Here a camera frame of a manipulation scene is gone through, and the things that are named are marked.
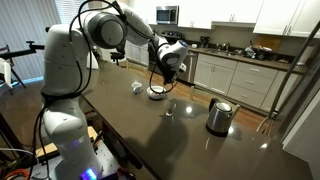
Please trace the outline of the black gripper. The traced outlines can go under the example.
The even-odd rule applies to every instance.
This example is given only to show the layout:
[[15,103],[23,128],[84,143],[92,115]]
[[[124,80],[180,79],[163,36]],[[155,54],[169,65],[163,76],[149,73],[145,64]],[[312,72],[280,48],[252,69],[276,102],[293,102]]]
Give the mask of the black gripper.
[[172,83],[175,79],[175,75],[176,75],[175,71],[165,69],[163,72],[164,83],[165,84]]

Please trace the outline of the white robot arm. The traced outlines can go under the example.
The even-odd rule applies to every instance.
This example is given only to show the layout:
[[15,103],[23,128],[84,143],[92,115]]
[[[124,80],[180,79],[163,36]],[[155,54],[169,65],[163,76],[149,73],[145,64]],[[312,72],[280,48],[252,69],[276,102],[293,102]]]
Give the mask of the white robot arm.
[[166,84],[183,70],[187,43],[173,44],[154,33],[141,17],[126,4],[113,1],[104,8],[80,8],[72,22],[48,28],[44,47],[44,100],[40,114],[44,129],[57,147],[61,162],[50,172],[51,180],[97,180],[103,165],[95,153],[87,131],[79,96],[91,79],[87,58],[91,48],[124,51],[126,42],[151,43],[157,65]]

